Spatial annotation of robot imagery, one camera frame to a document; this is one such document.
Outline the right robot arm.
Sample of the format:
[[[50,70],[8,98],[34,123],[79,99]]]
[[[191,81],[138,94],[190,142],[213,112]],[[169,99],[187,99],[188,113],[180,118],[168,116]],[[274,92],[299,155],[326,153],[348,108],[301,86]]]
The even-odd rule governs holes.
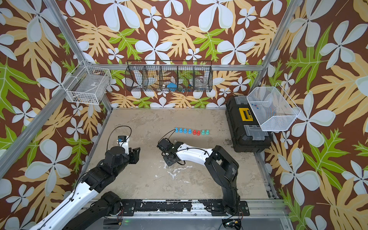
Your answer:
[[[158,142],[157,148],[162,152],[167,166],[180,161],[205,166],[212,179],[222,189],[224,212],[230,215],[238,212],[240,203],[237,189],[239,164],[223,147],[217,145],[212,149],[202,149],[179,141],[171,143],[168,138],[164,138]]]

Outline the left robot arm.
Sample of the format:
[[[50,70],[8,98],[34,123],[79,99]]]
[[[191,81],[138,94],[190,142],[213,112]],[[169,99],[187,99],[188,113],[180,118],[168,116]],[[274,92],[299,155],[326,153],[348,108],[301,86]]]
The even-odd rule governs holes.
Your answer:
[[[123,212],[121,198],[114,192],[107,192],[86,211],[79,211],[109,184],[129,164],[139,161],[140,148],[114,146],[105,153],[99,164],[85,173],[71,194],[47,217],[31,227],[32,230],[85,230],[93,223],[109,215]]]

